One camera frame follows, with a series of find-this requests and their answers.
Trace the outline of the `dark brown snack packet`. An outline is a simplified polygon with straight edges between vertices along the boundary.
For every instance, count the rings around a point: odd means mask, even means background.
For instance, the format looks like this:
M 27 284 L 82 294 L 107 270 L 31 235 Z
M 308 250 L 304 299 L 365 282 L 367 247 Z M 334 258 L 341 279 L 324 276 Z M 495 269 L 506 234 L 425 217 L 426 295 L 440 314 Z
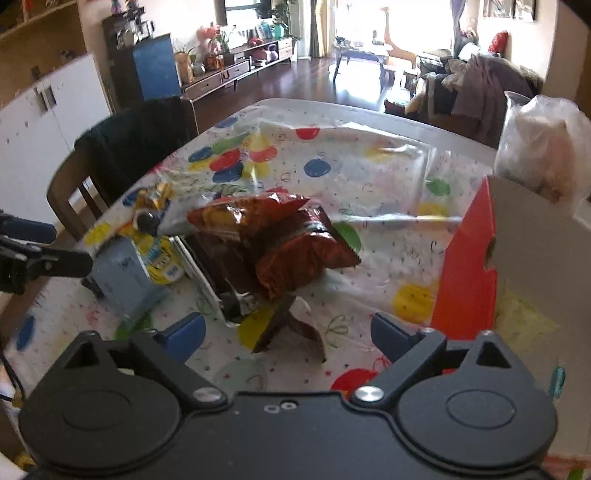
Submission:
M 238 341 L 256 354 L 304 351 L 318 362 L 328 359 L 327 345 L 310 304 L 293 294 L 247 315 L 238 326 Z

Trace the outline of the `clear tub with plastic bag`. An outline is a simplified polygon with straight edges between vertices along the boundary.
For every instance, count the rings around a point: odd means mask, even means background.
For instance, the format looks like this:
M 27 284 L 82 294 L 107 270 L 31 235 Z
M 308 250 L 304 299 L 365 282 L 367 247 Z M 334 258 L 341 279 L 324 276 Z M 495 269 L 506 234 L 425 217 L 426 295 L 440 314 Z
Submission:
M 590 195 L 590 120 L 576 103 L 505 93 L 494 174 L 574 213 Z

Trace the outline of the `grey blue snack packet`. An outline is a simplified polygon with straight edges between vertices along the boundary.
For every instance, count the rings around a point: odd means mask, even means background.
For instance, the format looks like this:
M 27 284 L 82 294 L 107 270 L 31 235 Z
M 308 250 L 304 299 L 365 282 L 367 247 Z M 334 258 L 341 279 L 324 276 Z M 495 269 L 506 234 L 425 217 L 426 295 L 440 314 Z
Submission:
M 132 240 L 118 235 L 97 250 L 92 271 L 81 284 L 128 324 L 168 295 L 165 286 L 151 280 Z

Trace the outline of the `blue front cabinet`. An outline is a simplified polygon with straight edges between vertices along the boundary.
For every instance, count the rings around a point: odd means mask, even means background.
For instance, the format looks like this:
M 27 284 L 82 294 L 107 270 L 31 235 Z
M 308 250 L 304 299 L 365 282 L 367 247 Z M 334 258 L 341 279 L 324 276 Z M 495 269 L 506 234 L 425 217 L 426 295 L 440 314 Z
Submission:
M 155 36 L 143 10 L 111 15 L 101 27 L 115 97 L 120 108 L 180 95 L 169 34 Z

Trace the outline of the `wooden tv cabinet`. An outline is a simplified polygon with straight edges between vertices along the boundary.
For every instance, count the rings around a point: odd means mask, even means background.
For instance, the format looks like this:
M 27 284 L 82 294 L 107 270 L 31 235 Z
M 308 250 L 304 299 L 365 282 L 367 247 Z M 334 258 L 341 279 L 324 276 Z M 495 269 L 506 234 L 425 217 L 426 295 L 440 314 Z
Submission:
M 294 55 L 294 38 L 291 36 L 277 40 L 246 44 L 231 50 L 224 59 L 228 65 L 212 70 L 195 78 L 181 88 L 181 97 L 191 102 L 198 101 L 211 93 L 232 87 L 236 90 L 238 82 L 270 67 L 291 61 Z

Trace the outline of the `pale yellow snack packet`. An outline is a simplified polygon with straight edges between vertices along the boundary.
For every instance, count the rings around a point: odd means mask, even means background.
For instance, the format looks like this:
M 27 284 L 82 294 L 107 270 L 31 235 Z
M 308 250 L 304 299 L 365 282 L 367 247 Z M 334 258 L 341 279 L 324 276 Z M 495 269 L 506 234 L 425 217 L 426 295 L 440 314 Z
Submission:
M 546 357 L 560 365 L 562 358 L 550 351 L 551 343 L 540 350 L 558 328 L 554 321 L 542 315 L 507 285 L 502 287 L 497 299 L 494 331 L 514 353 L 522 358 L 533 355 Z

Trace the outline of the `wooden coffee table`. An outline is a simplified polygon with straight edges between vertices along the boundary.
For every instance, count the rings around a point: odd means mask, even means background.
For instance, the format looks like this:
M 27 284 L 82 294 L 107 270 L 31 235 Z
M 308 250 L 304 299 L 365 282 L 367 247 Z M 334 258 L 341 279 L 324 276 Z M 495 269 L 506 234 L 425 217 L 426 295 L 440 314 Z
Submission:
M 381 45 L 370 45 L 369 47 L 356 47 L 355 45 L 346 42 L 345 38 L 335 38 L 335 53 L 337 60 L 335 61 L 335 71 L 332 74 L 332 80 L 337 80 L 339 74 L 339 67 L 342 60 L 346 60 L 346 64 L 352 59 L 364 60 L 377 63 L 380 69 L 380 84 L 384 87 L 387 84 L 388 76 L 386 64 L 389 58 L 388 51 Z

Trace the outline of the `white blue snack packet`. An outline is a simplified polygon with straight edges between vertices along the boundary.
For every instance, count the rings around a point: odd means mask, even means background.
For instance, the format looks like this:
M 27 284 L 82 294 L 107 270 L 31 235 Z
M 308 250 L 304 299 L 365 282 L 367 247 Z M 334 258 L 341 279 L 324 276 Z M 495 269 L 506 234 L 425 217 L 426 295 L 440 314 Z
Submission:
M 188 213 L 218 198 L 221 198 L 221 193 L 192 192 L 172 199 L 160 220 L 156 230 L 157 235 L 172 237 L 193 233 L 195 228 L 187 220 Z

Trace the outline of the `sofa with piled clothes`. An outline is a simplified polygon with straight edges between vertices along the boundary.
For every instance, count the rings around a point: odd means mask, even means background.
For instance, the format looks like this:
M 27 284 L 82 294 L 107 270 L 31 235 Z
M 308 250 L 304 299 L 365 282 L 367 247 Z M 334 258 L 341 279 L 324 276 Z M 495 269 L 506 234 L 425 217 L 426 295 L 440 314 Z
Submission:
M 405 116 L 497 148 L 507 110 L 505 94 L 533 98 L 543 83 L 533 70 L 491 54 L 449 58 L 442 73 L 421 74 Z

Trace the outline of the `yellow gold candy packet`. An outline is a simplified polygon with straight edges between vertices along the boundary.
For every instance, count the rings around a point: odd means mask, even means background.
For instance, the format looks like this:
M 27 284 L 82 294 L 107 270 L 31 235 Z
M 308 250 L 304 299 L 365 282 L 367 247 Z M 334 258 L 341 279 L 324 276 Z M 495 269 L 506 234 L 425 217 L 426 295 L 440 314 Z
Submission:
M 159 181 L 138 190 L 133 225 L 139 232 L 155 236 L 173 194 L 168 181 Z

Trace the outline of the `wall television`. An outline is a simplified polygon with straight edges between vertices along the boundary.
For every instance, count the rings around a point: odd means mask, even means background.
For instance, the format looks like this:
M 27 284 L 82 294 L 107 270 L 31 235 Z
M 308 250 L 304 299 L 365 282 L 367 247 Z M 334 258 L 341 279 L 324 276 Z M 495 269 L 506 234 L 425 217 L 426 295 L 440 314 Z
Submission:
M 216 22 L 221 26 L 254 25 L 273 16 L 270 0 L 215 0 Z

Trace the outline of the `dark red chips bag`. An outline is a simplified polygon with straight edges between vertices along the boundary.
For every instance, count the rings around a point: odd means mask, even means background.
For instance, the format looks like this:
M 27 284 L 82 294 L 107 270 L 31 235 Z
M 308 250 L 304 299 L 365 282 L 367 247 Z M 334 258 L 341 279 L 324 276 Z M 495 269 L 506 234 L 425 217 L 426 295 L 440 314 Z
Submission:
M 253 236 L 226 237 L 197 230 L 197 238 L 231 280 L 256 284 L 269 299 L 307 286 L 327 269 L 353 268 L 361 262 L 322 206 L 308 203 Z

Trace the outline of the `silver foil snack packet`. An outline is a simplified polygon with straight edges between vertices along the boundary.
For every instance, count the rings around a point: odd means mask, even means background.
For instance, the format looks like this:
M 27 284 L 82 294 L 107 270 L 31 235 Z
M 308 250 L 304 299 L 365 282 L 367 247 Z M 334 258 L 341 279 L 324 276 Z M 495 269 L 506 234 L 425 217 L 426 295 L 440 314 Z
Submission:
M 186 240 L 179 236 L 170 238 L 171 245 L 176 251 L 183 268 L 191 279 L 201 299 L 204 300 L 211 314 L 222 320 L 229 328 L 238 328 L 242 320 L 238 298 L 231 291 L 228 284 L 217 285 L 204 265 L 202 265 Z

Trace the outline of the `red white cardboard box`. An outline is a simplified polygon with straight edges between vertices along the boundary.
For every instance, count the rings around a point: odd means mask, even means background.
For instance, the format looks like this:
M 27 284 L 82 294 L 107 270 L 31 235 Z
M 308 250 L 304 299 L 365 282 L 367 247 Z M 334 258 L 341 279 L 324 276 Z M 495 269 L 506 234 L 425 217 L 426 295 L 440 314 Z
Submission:
M 446 249 L 432 327 L 457 340 L 494 330 L 504 285 L 559 326 L 540 350 L 551 343 L 560 365 L 536 355 L 521 358 L 557 408 L 552 451 L 587 454 L 590 229 L 532 191 L 489 176 Z

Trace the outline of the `yellow cartoon snack packet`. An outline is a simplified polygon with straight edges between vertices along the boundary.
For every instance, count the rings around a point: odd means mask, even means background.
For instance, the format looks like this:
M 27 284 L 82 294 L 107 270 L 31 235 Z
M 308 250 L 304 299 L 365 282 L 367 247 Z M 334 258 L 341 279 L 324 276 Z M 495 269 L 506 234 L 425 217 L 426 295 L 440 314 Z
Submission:
M 142 233 L 130 223 L 123 225 L 117 233 L 132 241 L 154 284 L 171 285 L 184 275 L 183 265 L 168 238 Z

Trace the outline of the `wooden chair with black jacket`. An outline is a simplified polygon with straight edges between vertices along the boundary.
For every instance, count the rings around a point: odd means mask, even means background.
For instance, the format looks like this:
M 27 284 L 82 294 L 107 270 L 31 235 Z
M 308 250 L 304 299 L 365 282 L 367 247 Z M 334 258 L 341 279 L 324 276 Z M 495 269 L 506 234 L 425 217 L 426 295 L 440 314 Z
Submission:
M 84 132 L 53 175 L 46 198 L 77 241 L 88 227 L 70 204 L 78 192 L 95 218 L 103 211 L 84 186 L 90 180 L 110 207 L 135 182 L 198 135 L 193 107 L 180 97 L 148 100 L 126 108 Z

